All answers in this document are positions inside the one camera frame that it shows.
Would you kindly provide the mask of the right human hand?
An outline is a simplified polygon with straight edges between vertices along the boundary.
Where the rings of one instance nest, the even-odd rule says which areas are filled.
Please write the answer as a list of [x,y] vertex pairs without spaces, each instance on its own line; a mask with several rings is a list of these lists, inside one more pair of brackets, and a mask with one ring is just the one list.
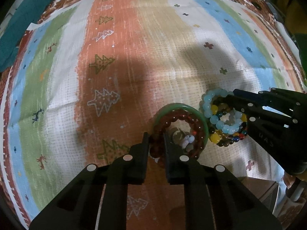
[[296,202],[306,189],[306,171],[297,176],[291,176],[284,172],[283,181],[286,185],[286,196],[291,201]]

